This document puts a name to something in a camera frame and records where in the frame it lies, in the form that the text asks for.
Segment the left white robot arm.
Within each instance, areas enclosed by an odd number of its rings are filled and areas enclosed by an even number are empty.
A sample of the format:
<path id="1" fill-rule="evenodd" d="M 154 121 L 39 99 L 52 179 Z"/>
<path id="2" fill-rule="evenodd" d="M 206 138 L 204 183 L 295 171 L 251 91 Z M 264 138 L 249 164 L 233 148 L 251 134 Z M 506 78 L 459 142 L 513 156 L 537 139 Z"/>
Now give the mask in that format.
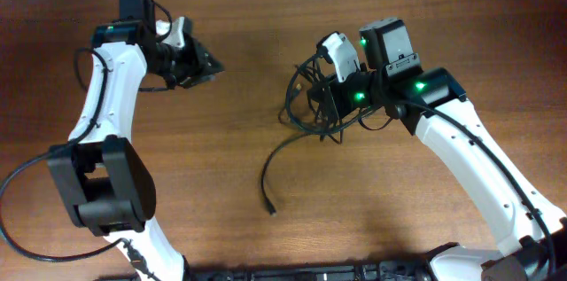
<path id="1" fill-rule="evenodd" d="M 97 27 L 93 72 L 69 145 L 51 147 L 48 168 L 79 228 L 119 242 L 140 280 L 187 280 L 189 265 L 160 228 L 150 172 L 132 145 L 136 97 L 147 74 L 168 90 L 192 88 L 223 71 L 186 17 L 157 20 L 154 0 L 119 0 L 119 17 Z"/>

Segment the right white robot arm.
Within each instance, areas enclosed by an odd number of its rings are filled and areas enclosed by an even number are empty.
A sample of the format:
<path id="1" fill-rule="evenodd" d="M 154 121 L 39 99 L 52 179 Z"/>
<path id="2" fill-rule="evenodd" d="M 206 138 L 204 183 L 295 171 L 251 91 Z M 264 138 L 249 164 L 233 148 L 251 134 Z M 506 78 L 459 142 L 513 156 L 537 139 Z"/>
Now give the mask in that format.
<path id="1" fill-rule="evenodd" d="M 493 235 L 493 251 L 438 248 L 419 279 L 565 279 L 565 212 L 498 146 L 459 82 L 445 68 L 423 69 L 402 20 L 362 27 L 358 45 L 333 32 L 317 44 L 315 56 L 335 68 L 308 93 L 324 116 L 342 121 L 353 111 L 384 109 L 440 158 Z"/>

